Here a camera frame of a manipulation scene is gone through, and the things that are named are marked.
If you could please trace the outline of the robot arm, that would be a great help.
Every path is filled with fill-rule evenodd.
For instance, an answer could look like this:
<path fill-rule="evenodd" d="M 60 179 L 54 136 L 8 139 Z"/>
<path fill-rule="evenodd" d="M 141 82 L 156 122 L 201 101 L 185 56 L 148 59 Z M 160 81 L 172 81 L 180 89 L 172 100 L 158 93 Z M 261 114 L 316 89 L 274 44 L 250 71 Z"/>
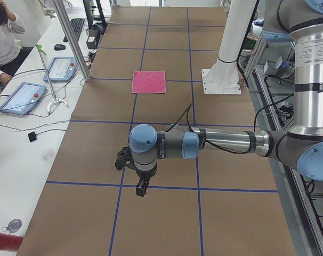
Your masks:
<path fill-rule="evenodd" d="M 170 125 L 157 132 L 140 124 L 130 132 L 127 156 L 118 154 L 116 168 L 134 169 L 144 196 L 157 162 L 196 158 L 202 149 L 258 154 L 323 181 L 323 1 L 267 1 L 263 32 L 267 41 L 295 41 L 294 123 L 287 131 L 203 129 Z"/>

